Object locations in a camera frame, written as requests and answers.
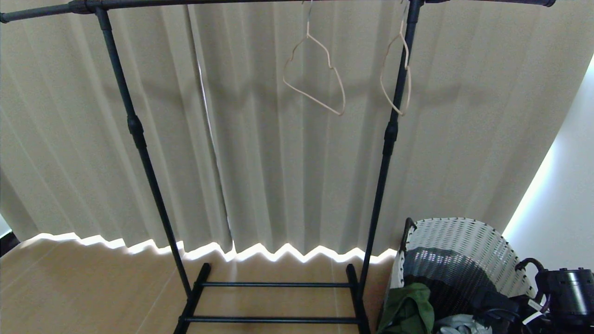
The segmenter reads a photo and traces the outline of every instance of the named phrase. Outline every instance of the clothes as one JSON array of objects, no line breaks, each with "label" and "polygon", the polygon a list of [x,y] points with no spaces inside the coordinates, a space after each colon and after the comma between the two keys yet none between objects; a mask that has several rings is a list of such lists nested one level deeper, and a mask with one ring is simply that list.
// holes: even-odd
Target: clothes
[{"label": "clothes", "polygon": [[436,334],[491,334],[491,328],[475,322],[470,314],[457,314],[435,322]]},{"label": "clothes", "polygon": [[422,283],[390,289],[377,334],[431,334],[435,319],[429,294]]}]

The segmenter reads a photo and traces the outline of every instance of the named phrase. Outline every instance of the gray cloth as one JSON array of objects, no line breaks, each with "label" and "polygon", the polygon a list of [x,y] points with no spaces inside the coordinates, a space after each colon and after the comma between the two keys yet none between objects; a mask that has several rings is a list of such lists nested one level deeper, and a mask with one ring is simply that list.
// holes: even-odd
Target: gray cloth
[{"label": "gray cloth", "polygon": [[491,328],[475,322],[470,314],[457,314],[435,322],[436,334],[492,334]]}]

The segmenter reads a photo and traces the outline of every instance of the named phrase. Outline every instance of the black metal clothes rack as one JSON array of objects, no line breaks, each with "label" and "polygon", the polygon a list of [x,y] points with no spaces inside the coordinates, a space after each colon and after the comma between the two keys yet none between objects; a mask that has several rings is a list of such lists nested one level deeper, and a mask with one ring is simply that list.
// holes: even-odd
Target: black metal clothes rack
[{"label": "black metal clothes rack", "polygon": [[[155,7],[165,5],[191,5],[191,4],[216,4],[216,3],[240,3],[240,2],[273,2],[273,1],[298,1],[298,0],[73,0],[67,4],[54,5],[48,7],[33,8],[29,10],[0,13],[0,22],[9,23],[11,21],[24,20],[28,18],[44,17],[57,14],[95,14],[99,20],[99,26],[103,32],[105,43],[108,49],[109,58],[112,63],[113,72],[118,88],[122,96],[122,101],[127,113],[127,123],[130,134],[134,139],[134,143],[140,154],[144,171],[146,173],[148,183],[153,193],[155,205],[159,211],[159,216],[163,224],[163,229],[167,236],[173,259],[177,266],[179,276],[181,278],[184,290],[187,296],[186,304],[182,314],[179,316],[177,327],[174,334],[184,334],[187,332],[191,323],[309,323],[309,324],[356,324],[360,334],[369,334],[369,321],[365,313],[363,304],[363,293],[365,289],[365,282],[369,271],[369,261],[371,259],[371,251],[375,238],[375,231],[380,216],[381,203],[386,187],[386,179],[388,175],[388,167],[390,166],[390,158],[394,150],[394,144],[398,135],[398,113],[392,109],[390,120],[386,127],[384,134],[384,148],[382,151],[382,160],[380,167],[380,176],[378,178],[377,189],[375,192],[374,205],[371,215],[371,223],[369,225],[369,234],[367,239],[367,247],[365,249],[365,257],[361,269],[360,279],[357,279],[355,267],[353,264],[346,266],[346,277],[348,283],[271,283],[271,282],[209,282],[207,281],[210,273],[210,264],[204,263],[202,269],[198,274],[198,278],[193,286],[190,286],[188,276],[186,274],[184,264],[182,263],[179,250],[176,246],[176,239],[173,234],[169,216],[163,202],[159,184],[155,176],[153,165],[150,160],[147,143],[144,139],[144,130],[142,123],[134,111],[134,105],[128,91],[126,79],[122,64],[119,60],[118,50],[113,39],[112,26],[109,21],[109,10],[118,8],[134,8],[134,7]],[[407,26],[405,33],[405,41],[410,50],[412,50],[413,38],[415,35],[416,23],[419,20],[419,12],[424,3],[445,2],[448,0],[409,0],[410,8],[407,16]],[[501,1],[501,2],[521,2],[524,4],[538,4],[550,7],[555,0],[487,0],[487,1]],[[402,102],[402,95],[405,87],[406,69],[405,69],[405,49],[402,49],[400,57],[400,67],[396,80],[396,89],[394,92],[393,104],[400,107]],[[214,317],[214,316],[196,316],[194,311],[200,299],[200,295],[205,287],[220,287],[220,286],[241,286],[241,287],[289,287],[289,288],[347,288],[350,290],[352,297],[355,317]]]}]

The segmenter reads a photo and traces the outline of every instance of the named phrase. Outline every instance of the curtain fold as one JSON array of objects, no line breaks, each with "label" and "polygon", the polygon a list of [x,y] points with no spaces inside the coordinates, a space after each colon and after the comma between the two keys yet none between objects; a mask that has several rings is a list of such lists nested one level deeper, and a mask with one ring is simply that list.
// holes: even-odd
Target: curtain fold
[{"label": "curtain fold", "polygon": [[[1,2],[3,12],[42,5],[50,3]],[[404,4],[314,2],[311,34],[345,86],[341,117],[282,82],[307,9],[296,1],[109,11],[186,250],[213,241],[229,250],[232,240],[237,251],[365,248],[390,116],[380,66]],[[374,254],[397,245],[407,216],[505,228],[592,57],[593,11],[592,2],[560,0],[422,7]],[[17,236],[165,246],[96,18],[37,18],[0,33],[0,211]],[[306,41],[295,55],[287,80],[338,108],[323,50]],[[389,93],[399,59],[394,45]]]}]

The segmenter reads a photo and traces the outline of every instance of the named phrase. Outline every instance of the vertical pole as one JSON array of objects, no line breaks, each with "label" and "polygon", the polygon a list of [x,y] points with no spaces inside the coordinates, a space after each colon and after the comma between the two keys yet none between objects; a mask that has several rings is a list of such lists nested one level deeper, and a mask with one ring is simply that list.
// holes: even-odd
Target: vertical pole
[{"label": "vertical pole", "polygon": [[109,59],[111,60],[113,72],[115,74],[116,81],[118,82],[119,92],[122,95],[124,107],[126,109],[126,113],[128,114],[128,129],[134,138],[134,143],[136,144],[136,148],[140,154],[140,159],[143,162],[144,172],[147,175],[148,184],[150,185],[151,192],[153,193],[154,202],[157,205],[157,209],[159,210],[161,223],[163,223],[163,229],[167,235],[169,245],[171,246],[171,253],[173,253],[175,264],[178,267],[179,276],[182,279],[184,290],[187,297],[190,298],[192,295],[192,289],[190,288],[188,276],[186,275],[181,256],[179,255],[173,229],[171,228],[171,223],[169,222],[169,217],[167,216],[167,210],[165,209],[165,203],[163,202],[163,196],[161,196],[159,184],[157,183],[157,177],[154,174],[153,164],[150,162],[150,156],[148,154],[149,151],[147,150],[147,143],[143,134],[143,125],[136,115],[136,112],[134,112],[134,106],[132,105],[132,99],[130,98],[130,92],[128,91],[128,85],[126,84],[126,79],[124,77],[124,70],[122,69],[122,64],[119,61],[118,50],[113,39],[108,13],[103,8],[96,7],[95,14],[99,19],[99,25],[103,31],[103,37],[105,38],[105,43],[107,44],[109,52]]},{"label": "vertical pole", "polygon": [[[424,0],[410,0],[410,8],[408,17],[406,19],[406,33],[405,41],[408,45],[409,51],[412,51],[412,42],[415,37],[416,23],[419,21],[419,12]],[[398,78],[396,80],[396,90],[394,92],[393,103],[400,108],[402,102],[402,94],[405,90],[406,69],[405,69],[406,51],[402,48],[402,55],[400,57],[400,68],[398,70]],[[394,143],[398,135],[398,113],[392,109],[390,114],[390,121],[384,133],[384,149],[380,166],[380,177],[377,181],[377,189],[375,191],[375,200],[373,203],[373,211],[371,213],[371,224],[369,225],[369,235],[367,239],[367,248],[365,249],[365,258],[363,259],[363,268],[361,269],[361,281],[359,282],[359,289],[357,299],[363,299],[363,291],[365,289],[365,281],[367,280],[367,273],[369,271],[369,260],[371,259],[371,252],[373,250],[373,242],[375,239],[375,230],[377,229],[377,222],[380,218],[381,201],[384,197],[384,189],[386,187],[386,179],[388,177],[388,167],[390,167],[390,158],[394,151]]]}]

